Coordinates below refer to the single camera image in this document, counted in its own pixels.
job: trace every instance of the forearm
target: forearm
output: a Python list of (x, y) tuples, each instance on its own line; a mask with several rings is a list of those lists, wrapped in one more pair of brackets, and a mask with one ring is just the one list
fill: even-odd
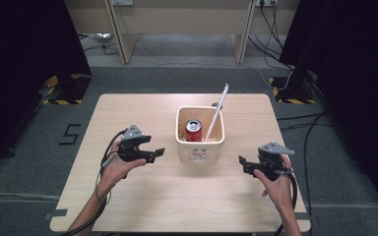
[(287, 236), (301, 235), (292, 207), (280, 209), (279, 214), (281, 215), (283, 230)]
[[(99, 185), (96, 186), (96, 189), (92, 193), (91, 197), (88, 199), (88, 202), (85, 204), (82, 211), (79, 213), (75, 221), (69, 227), (68, 231), (74, 230), (82, 226), (83, 224), (87, 223), (90, 219), (92, 219), (102, 207), (102, 203), (104, 203), (104, 200), (106, 199), (109, 190), (110, 188), (103, 186), (99, 183)], [(75, 235), (90, 235), (93, 228), (94, 224), (90, 225), (89, 227)]]

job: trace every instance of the white stick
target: white stick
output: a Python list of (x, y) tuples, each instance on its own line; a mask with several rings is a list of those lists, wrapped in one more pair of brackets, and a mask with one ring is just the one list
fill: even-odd
[(225, 84), (225, 88), (223, 89), (222, 96), (220, 97), (220, 102), (218, 103), (217, 109), (214, 113), (213, 121), (211, 122), (210, 128), (208, 129), (207, 136), (204, 139), (204, 142), (208, 140), (210, 137), (211, 131), (213, 130), (214, 124), (217, 120), (218, 115), (220, 114), (220, 110), (222, 107), (223, 100), (225, 99), (226, 93), (228, 92), (228, 84)]

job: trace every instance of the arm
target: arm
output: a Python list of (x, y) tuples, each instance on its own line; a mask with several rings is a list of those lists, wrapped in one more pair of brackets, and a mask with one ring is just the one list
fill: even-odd
[[(287, 157), (282, 155), (283, 163), (287, 169), (291, 168), (291, 164)], [(256, 177), (265, 186), (265, 191), (262, 196), (270, 196), (270, 199), (275, 204), (276, 210), (282, 219), (283, 229), (286, 235), (296, 236), (301, 235), (299, 226), (296, 222), (296, 216), (294, 214), (291, 193), (290, 193), (290, 180), (287, 176), (281, 175), (277, 180), (272, 182), (266, 175), (260, 170), (254, 170)]]
[[(111, 152), (115, 151), (118, 143), (114, 143), (111, 147)], [(127, 173), (135, 167), (146, 164), (144, 159), (138, 159), (131, 162), (125, 162), (120, 159), (117, 155), (112, 159), (112, 161), (105, 167), (103, 173), (100, 177), (100, 181), (97, 184), (94, 192), (89, 198), (88, 202), (85, 204), (82, 211), (73, 221), (72, 225), (69, 227), (68, 231), (80, 227), (84, 223), (88, 222), (92, 217), (96, 215), (102, 203), (104, 203), (110, 190), (115, 187)], [(75, 235), (90, 235), (94, 225), (90, 225), (88, 228)]]

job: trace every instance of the human hand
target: human hand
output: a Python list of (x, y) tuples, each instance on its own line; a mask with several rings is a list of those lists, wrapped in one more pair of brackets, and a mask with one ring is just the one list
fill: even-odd
[(104, 189), (108, 189), (107, 192), (109, 192), (109, 190), (112, 189), (121, 179), (123, 179), (132, 169), (146, 164), (146, 160), (143, 158), (130, 162), (126, 162), (119, 158), (119, 156), (116, 154), (119, 143), (119, 141), (114, 142), (111, 146), (109, 153), (112, 153), (110, 156), (114, 155), (114, 157), (112, 158), (112, 161), (103, 169), (103, 173), (99, 181), (99, 185), (102, 185)]
[[(291, 163), (285, 155), (281, 155), (284, 166), (287, 169), (291, 168)], [(269, 195), (272, 202), (275, 204), (276, 209), (279, 212), (282, 212), (286, 209), (293, 209), (291, 202), (291, 193), (290, 193), (290, 180), (286, 175), (281, 175), (275, 181), (269, 180), (266, 175), (258, 170), (254, 170), (256, 177), (263, 183), (265, 190), (263, 191), (262, 196), (266, 197)]]

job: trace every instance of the gray carpet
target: gray carpet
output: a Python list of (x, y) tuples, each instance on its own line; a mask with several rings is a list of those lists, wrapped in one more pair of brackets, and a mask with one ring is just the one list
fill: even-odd
[[(247, 68), (92, 68), (93, 77), (80, 105), (43, 105), (15, 145), (15, 156), (0, 159), (0, 235), (57, 235), (49, 229), (48, 213), (57, 205), (97, 99), (104, 93), (265, 93), (278, 119), (316, 114), (320, 103), (277, 103), (261, 75)], [(284, 70), (261, 70), (264, 79), (288, 76)], [(299, 190), (308, 206), (304, 146), (306, 125), (315, 118), (280, 120)], [(78, 134), (74, 145), (63, 134)], [(312, 235), (378, 235), (378, 194), (368, 177), (353, 164), (347, 147), (325, 115), (306, 139)]]

